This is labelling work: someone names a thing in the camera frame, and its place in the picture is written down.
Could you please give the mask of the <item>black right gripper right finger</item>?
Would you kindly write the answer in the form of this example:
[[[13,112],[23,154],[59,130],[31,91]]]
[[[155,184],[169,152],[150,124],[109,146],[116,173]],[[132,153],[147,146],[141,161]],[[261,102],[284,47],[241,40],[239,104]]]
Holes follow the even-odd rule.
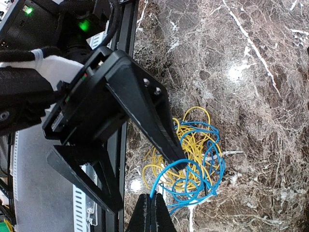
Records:
[[[163,195],[156,193],[151,199],[151,231],[176,232]]]

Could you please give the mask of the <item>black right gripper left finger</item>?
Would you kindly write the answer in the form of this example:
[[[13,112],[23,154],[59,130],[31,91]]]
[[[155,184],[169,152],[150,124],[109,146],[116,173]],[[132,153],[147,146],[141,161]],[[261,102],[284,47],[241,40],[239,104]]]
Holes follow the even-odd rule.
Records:
[[[151,198],[149,194],[141,194],[139,196],[126,231],[151,231]]]

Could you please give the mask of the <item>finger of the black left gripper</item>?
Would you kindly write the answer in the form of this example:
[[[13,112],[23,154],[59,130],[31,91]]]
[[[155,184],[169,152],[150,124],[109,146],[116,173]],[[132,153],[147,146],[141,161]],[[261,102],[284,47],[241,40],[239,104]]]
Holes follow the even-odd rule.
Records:
[[[47,156],[47,162],[106,212],[116,215],[123,209],[123,199],[106,147],[102,145],[53,145]],[[85,164],[94,169],[102,187],[98,187],[82,169]]]
[[[108,90],[166,161],[184,159],[166,88],[145,69],[133,65],[112,68],[105,77]]]

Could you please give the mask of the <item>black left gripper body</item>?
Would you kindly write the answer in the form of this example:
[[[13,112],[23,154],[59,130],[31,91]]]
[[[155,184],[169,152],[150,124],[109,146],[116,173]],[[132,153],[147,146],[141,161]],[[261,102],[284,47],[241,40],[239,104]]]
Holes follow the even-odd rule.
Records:
[[[74,145],[105,142],[131,119],[108,90],[105,77],[122,65],[143,68],[124,51],[98,48],[45,121],[45,137]]]

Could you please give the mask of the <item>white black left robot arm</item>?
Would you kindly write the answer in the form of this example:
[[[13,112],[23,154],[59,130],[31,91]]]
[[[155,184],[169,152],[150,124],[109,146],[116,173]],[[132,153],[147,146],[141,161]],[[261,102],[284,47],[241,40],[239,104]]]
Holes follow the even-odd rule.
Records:
[[[123,199],[107,140],[131,119],[169,163],[184,158],[166,88],[129,54],[116,0],[14,0],[0,22],[0,133],[42,124],[48,163],[106,212]]]

